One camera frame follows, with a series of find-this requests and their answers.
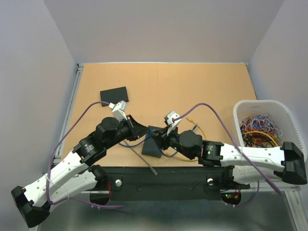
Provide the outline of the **black network switch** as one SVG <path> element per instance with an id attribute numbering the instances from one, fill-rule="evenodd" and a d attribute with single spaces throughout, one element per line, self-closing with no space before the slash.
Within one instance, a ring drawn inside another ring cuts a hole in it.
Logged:
<path id="1" fill-rule="evenodd" d="M 120 101 L 129 102 L 128 92 L 126 87 L 119 87 L 114 89 L 102 90 L 100 91 L 101 101 L 107 103 L 116 104 Z"/>
<path id="2" fill-rule="evenodd" d="M 153 140 L 150 134 L 146 135 L 146 140 L 143 143 L 141 154 L 154 158 L 161 158 L 162 156 L 161 152 L 159 151 L 155 141 Z"/>

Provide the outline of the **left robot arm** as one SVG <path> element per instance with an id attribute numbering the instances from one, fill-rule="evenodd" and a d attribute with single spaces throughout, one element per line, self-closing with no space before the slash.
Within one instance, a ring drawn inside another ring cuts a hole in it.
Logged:
<path id="1" fill-rule="evenodd" d="M 106 172 L 95 162 L 123 140 L 135 141 L 149 132 L 130 115 L 123 119 L 106 117 L 96 129 L 68 153 L 56 166 L 27 186 L 17 186 L 11 195 L 26 225 L 33 228 L 49 216 L 51 207 L 88 189 L 103 189 Z"/>

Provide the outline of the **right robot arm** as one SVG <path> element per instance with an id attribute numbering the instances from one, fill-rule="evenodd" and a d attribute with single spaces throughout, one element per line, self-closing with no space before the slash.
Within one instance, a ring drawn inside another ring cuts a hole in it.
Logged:
<path id="1" fill-rule="evenodd" d="M 203 140 L 192 130 L 178 133 L 177 129 L 168 128 L 153 132 L 151 137 L 160 149 L 173 148 L 188 159 L 196 158 L 205 167 L 248 166 L 257 171 L 255 180 L 279 178 L 294 185 L 308 182 L 304 154 L 293 142 L 270 148 L 239 147 Z"/>

